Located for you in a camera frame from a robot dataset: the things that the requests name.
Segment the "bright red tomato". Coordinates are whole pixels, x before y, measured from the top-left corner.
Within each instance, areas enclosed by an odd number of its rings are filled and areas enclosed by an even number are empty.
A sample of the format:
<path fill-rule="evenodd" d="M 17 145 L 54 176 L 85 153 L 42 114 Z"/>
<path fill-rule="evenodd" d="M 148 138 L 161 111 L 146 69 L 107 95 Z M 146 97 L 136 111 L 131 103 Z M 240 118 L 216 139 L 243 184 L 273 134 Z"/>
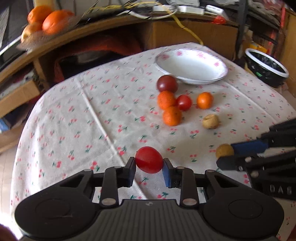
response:
<path fill-rule="evenodd" d="M 145 146 L 136 152 L 135 163 L 145 173 L 155 174 L 163 168 L 163 157 L 156 149 Z"/>

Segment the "beige wrinkled small fruit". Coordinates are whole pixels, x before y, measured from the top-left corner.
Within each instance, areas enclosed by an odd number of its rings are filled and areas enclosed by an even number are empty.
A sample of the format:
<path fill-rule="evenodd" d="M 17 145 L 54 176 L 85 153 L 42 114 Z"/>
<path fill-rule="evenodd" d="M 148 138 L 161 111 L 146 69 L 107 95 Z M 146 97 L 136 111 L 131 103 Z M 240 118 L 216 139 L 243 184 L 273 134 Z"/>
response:
<path fill-rule="evenodd" d="M 202 125 L 206 129 L 216 129 L 219 126 L 219 118 L 215 114 L 209 114 L 202 120 Z"/>

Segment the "orange mandarin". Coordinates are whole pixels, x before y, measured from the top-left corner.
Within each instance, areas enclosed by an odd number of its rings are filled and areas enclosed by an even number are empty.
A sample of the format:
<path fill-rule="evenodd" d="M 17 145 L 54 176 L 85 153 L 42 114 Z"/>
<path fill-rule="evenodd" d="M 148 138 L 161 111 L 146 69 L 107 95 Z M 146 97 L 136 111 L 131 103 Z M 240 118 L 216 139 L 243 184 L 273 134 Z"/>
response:
<path fill-rule="evenodd" d="M 213 104 L 214 97 L 210 92 L 202 92 L 197 97 L 197 106 L 200 109 L 209 109 Z"/>
<path fill-rule="evenodd" d="M 167 126 L 177 126 L 182 121 L 182 112 L 177 106 L 170 106 L 163 112 L 163 122 Z"/>
<path fill-rule="evenodd" d="M 158 106 L 162 110 L 165 110 L 171 106 L 177 105 L 177 100 L 175 98 L 174 93 L 168 90 L 165 90 L 159 93 L 157 102 L 158 102 Z"/>

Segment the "small red tomato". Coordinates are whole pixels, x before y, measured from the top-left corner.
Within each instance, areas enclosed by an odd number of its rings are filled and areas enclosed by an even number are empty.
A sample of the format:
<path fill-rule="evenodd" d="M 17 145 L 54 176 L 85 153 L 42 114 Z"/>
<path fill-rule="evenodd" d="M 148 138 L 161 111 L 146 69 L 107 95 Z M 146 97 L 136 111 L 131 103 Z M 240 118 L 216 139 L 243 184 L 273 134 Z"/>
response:
<path fill-rule="evenodd" d="M 181 111 L 187 111 L 192 106 L 192 100 L 187 95 L 180 95 L 177 98 L 177 104 L 178 104 L 179 110 L 181 110 Z"/>

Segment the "dark red plum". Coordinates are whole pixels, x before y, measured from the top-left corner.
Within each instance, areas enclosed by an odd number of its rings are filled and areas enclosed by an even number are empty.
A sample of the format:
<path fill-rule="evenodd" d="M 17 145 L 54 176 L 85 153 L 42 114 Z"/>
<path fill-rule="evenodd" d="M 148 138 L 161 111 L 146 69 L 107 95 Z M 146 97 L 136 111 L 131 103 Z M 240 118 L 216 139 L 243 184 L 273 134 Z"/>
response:
<path fill-rule="evenodd" d="M 177 80 L 171 75 L 163 75 L 157 81 L 159 92 L 170 91 L 175 93 L 178 90 Z"/>

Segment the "black bag trash bin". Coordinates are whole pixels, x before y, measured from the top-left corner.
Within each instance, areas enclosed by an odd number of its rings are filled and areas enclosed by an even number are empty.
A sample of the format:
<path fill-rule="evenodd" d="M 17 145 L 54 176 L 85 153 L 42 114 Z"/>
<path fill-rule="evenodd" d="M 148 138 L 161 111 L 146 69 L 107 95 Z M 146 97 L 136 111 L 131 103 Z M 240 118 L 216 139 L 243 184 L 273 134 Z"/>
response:
<path fill-rule="evenodd" d="M 279 61 L 255 49 L 245 50 L 247 68 L 262 82 L 279 88 L 289 77 L 289 72 Z"/>

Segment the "cherry print tablecloth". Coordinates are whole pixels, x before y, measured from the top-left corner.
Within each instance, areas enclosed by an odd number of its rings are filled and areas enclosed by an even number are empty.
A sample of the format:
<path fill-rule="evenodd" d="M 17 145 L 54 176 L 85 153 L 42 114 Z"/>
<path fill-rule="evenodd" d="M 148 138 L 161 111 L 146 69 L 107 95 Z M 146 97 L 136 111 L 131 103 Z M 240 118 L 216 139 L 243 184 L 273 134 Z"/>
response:
<path fill-rule="evenodd" d="M 163 123 L 154 59 L 177 49 L 214 51 L 195 43 L 145 51 L 87 70 L 47 91 L 23 129 L 11 183 L 11 207 L 71 175 L 124 165 L 143 146 L 151 146 L 174 165 L 196 172 L 216 169 L 220 144 L 249 141 L 269 126 L 295 117 L 295 110 L 276 90 L 229 60 L 228 75 L 208 85 L 180 83 L 177 95 L 192 100 L 202 92 L 214 97 L 207 110 L 192 106 L 178 126 Z M 219 118 L 206 129 L 209 114 Z"/>

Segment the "red bag under desk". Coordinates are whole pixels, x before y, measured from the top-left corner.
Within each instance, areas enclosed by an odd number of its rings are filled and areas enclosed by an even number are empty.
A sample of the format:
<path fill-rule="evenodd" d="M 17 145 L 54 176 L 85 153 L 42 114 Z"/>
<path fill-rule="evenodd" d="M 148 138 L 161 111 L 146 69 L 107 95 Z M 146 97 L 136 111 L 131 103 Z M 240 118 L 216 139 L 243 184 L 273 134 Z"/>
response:
<path fill-rule="evenodd" d="M 79 65 L 99 58 L 105 59 L 108 54 L 125 57 L 140 53 L 141 51 L 140 41 L 133 35 L 98 34 L 81 38 L 58 49 L 53 67 L 53 81 L 59 83 L 67 78 L 61 66 L 61 61 L 66 60 L 66 58 L 82 58 L 82 61 L 79 61 L 77 64 L 70 63 L 69 61 L 66 62 L 66 67 L 70 71 L 79 73 Z"/>

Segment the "red plastic bag on desk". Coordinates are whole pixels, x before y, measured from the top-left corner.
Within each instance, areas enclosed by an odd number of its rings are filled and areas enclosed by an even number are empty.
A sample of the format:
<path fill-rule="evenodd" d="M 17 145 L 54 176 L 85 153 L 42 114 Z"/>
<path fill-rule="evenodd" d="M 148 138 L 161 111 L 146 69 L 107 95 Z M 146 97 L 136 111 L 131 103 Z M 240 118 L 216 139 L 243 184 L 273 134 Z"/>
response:
<path fill-rule="evenodd" d="M 216 16 L 212 23 L 217 25 L 225 25 L 227 21 L 223 16 Z"/>

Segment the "white small device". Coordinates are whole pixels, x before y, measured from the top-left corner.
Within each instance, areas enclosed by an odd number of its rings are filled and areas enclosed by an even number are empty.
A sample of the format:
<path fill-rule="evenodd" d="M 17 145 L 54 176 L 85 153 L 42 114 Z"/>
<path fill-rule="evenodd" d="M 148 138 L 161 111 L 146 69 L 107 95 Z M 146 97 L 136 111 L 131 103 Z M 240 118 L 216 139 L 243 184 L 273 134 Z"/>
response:
<path fill-rule="evenodd" d="M 224 10 L 221 8 L 218 8 L 216 6 L 212 6 L 212 5 L 206 5 L 205 10 L 210 12 L 210 13 L 214 13 L 216 15 L 222 15 L 224 13 Z"/>

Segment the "wooden curved desk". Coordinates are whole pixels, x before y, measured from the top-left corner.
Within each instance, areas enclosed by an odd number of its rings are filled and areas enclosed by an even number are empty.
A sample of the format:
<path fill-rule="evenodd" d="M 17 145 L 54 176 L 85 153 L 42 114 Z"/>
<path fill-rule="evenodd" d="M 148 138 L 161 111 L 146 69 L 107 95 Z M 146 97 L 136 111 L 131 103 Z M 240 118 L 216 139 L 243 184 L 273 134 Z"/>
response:
<path fill-rule="evenodd" d="M 239 36 L 237 23 L 214 23 L 209 16 L 177 14 L 181 23 L 193 31 L 204 45 L 232 59 Z M 54 62 L 60 54 L 88 46 L 94 39 L 114 35 L 119 42 L 134 38 L 142 51 L 163 46 L 195 42 L 196 39 L 174 20 L 145 21 L 133 16 L 118 16 L 75 28 L 23 53 L 1 71 L 1 84 L 28 65 L 33 65 L 45 88 L 54 79 Z"/>

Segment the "white power adapter box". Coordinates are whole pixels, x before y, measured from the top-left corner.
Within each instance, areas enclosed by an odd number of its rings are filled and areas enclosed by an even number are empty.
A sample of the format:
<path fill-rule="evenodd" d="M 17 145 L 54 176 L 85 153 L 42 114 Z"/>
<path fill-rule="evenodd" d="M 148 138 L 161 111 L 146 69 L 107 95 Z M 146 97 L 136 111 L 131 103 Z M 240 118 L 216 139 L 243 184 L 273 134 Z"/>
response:
<path fill-rule="evenodd" d="M 178 12 L 194 15 L 204 15 L 205 10 L 195 6 L 178 6 Z"/>

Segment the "orange in bowl front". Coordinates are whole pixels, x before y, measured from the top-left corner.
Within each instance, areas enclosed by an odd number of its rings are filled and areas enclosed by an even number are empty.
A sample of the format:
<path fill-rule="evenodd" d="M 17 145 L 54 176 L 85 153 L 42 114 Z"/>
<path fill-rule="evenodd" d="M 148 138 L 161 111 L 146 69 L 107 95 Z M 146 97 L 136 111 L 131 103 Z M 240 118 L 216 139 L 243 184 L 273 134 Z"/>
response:
<path fill-rule="evenodd" d="M 56 10 L 50 13 L 43 22 L 42 30 L 46 35 L 55 35 L 64 30 L 75 14 L 69 10 Z"/>

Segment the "orange in bowl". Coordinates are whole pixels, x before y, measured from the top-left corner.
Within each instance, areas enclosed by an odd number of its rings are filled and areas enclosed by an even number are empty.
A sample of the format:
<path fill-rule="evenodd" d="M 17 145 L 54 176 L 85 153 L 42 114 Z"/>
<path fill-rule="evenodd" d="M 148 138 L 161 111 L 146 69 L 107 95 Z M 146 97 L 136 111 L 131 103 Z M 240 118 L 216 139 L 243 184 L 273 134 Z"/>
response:
<path fill-rule="evenodd" d="M 43 21 L 52 11 L 52 8 L 47 5 L 36 6 L 28 14 L 28 23 L 43 23 Z"/>
<path fill-rule="evenodd" d="M 56 10 L 50 13 L 43 22 L 42 30 L 46 35 L 55 35 L 64 30 L 75 14 L 69 10 Z"/>

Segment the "orange in bowl top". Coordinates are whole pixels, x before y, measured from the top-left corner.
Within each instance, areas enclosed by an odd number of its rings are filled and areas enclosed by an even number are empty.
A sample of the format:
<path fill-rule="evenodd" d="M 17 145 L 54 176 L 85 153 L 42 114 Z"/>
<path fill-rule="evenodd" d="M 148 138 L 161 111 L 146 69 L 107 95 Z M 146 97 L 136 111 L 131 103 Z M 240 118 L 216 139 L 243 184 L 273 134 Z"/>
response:
<path fill-rule="evenodd" d="M 43 21 L 52 11 L 52 8 L 47 5 L 36 6 L 28 14 L 28 23 L 43 23 Z"/>

